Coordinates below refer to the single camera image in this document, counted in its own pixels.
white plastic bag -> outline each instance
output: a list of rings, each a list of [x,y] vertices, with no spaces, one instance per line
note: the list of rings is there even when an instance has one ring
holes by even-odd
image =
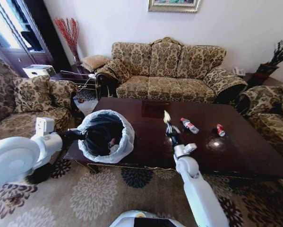
[[[100,110],[94,113],[87,115],[81,125],[78,126],[79,131],[85,131],[90,126],[97,124],[102,124],[105,122],[122,122],[123,130],[122,137],[119,142],[118,149],[106,156],[93,156],[84,145],[84,143],[79,140],[78,146],[79,149],[83,151],[84,156],[94,162],[103,162],[103,163],[117,163],[122,160],[126,155],[132,152],[134,148],[134,137],[135,132],[132,125],[124,118],[120,113],[113,110]]]

picture frame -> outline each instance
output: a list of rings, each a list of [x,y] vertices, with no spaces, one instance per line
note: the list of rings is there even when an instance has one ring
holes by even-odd
[[[201,0],[149,0],[148,11],[197,13]]]

floral rug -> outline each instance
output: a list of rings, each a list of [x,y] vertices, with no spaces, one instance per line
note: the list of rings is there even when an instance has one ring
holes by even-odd
[[[205,175],[230,226],[283,227],[283,190],[273,182],[231,188],[230,178]],[[122,212],[144,210],[196,226],[176,172],[100,167],[68,160],[36,186],[0,188],[0,227],[107,227]]]

flower pot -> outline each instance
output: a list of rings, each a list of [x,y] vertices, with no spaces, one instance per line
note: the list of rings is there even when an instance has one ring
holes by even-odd
[[[276,71],[278,66],[268,65],[268,64],[260,64],[257,71],[251,76],[251,78],[247,81],[248,89],[254,86],[262,85],[268,77]]]

sofa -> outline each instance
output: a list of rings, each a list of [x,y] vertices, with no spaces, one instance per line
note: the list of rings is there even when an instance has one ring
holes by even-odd
[[[226,55],[219,46],[166,37],[151,44],[117,42],[111,54],[96,73],[102,96],[227,104],[247,86],[219,67]]]
[[[70,81],[49,80],[47,90],[50,93],[50,108],[41,110],[43,107],[34,104],[38,90],[41,85],[36,84],[31,87],[23,80],[21,91],[27,92],[29,103],[21,104],[22,111],[17,110],[15,91],[19,89],[15,85],[15,80],[20,81],[17,75],[9,65],[0,60],[0,139],[21,136],[30,138],[35,134],[36,117],[50,117],[54,119],[54,130],[65,131],[68,128],[74,128],[84,117],[83,113],[76,107],[73,96],[78,93],[78,87]],[[53,164],[58,157],[56,152],[50,163]]]
[[[251,125],[283,156],[283,85],[243,92],[236,106]]]

